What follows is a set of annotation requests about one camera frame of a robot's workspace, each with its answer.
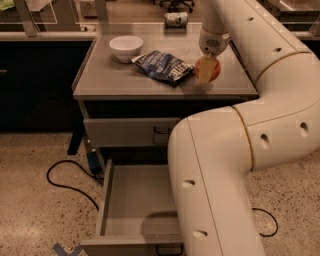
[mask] white bowl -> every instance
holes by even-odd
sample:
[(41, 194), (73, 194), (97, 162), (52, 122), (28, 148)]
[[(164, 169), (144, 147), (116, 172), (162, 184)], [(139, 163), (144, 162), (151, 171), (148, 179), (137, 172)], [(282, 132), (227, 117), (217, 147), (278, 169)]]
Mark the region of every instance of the white bowl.
[(142, 45), (143, 40), (137, 36), (119, 36), (109, 43), (112, 54), (124, 63), (130, 63), (133, 57), (138, 56)]

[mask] closed drawer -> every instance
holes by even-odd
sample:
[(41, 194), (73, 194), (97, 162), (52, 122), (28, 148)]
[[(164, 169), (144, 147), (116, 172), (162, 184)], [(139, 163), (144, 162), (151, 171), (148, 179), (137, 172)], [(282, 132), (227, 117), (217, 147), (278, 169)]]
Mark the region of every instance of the closed drawer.
[(180, 118), (86, 119), (93, 147), (144, 147), (168, 143), (170, 132)]

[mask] open drawer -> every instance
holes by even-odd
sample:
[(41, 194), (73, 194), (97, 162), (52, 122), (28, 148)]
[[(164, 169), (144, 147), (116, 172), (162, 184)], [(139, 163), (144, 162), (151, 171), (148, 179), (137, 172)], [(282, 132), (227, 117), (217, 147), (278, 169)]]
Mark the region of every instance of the open drawer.
[(167, 165), (108, 160), (96, 234), (81, 246), (89, 256), (184, 255)]

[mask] drawer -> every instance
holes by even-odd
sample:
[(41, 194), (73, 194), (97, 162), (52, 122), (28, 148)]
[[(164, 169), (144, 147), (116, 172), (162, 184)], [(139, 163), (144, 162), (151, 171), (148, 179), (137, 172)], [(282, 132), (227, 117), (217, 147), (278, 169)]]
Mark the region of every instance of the drawer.
[(146, 147), (167, 145), (180, 118), (85, 119), (93, 147)]
[(89, 256), (184, 255), (167, 165), (109, 160), (96, 234), (81, 247)]

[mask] power cord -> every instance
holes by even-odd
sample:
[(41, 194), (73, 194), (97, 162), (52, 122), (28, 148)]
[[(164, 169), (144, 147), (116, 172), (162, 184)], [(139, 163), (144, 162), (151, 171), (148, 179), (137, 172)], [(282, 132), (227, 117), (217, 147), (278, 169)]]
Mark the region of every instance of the power cord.
[(76, 192), (79, 192), (81, 193), (82, 195), (84, 195), (85, 197), (87, 197), (93, 204), (94, 206), (96, 207), (96, 209), (99, 211), (99, 206), (97, 205), (97, 203), (92, 199), (92, 197), (90, 197), (88, 194), (86, 194), (85, 192), (83, 192), (82, 190), (80, 189), (77, 189), (77, 188), (74, 188), (74, 187), (70, 187), (70, 186), (66, 186), (66, 185), (61, 185), (61, 184), (57, 184), (57, 183), (54, 183), (53, 181), (50, 180), (50, 172), (59, 164), (61, 163), (72, 163), (72, 164), (75, 164), (77, 165), (86, 175), (88, 175), (90, 178), (94, 179), (96, 182), (98, 182), (100, 185), (103, 184), (103, 178), (98, 178), (96, 175), (90, 175), (80, 164), (78, 164), (76, 161), (73, 161), (73, 160), (62, 160), (62, 161), (59, 161), (55, 164), (53, 164), (47, 171), (47, 180), (48, 182), (53, 185), (53, 186), (56, 186), (56, 187), (60, 187), (60, 188), (66, 188), (66, 189), (71, 189), (73, 191), (76, 191)]
[(261, 209), (261, 208), (252, 208), (252, 210), (253, 211), (261, 211), (261, 212), (264, 212), (264, 213), (268, 214), (269, 216), (271, 216), (271, 218), (274, 220), (274, 223), (276, 224), (276, 230), (272, 234), (265, 235), (265, 234), (259, 233), (260, 236), (262, 236), (262, 237), (272, 237), (275, 234), (277, 234), (278, 229), (279, 229), (279, 225), (278, 225), (278, 222), (277, 222), (276, 218), (270, 212), (268, 212), (268, 211), (266, 211), (264, 209)]

